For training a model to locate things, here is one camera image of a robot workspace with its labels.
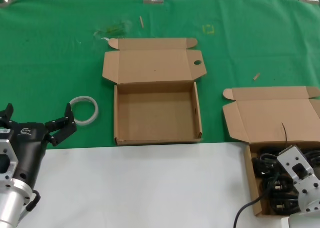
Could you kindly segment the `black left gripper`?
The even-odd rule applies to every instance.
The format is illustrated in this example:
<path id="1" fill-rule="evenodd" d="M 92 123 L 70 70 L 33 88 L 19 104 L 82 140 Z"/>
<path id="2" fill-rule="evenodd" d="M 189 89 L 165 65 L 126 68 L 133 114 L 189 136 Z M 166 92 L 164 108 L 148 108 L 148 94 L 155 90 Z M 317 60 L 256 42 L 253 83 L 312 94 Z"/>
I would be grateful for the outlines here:
<path id="1" fill-rule="evenodd" d="M 9 140 L 18 163 L 13 178 L 35 186 L 48 142 L 53 146 L 62 143 L 77 130 L 71 104 L 67 103 L 64 117 L 46 122 L 16 123 L 11 120 L 12 103 L 0 112 L 0 138 Z"/>

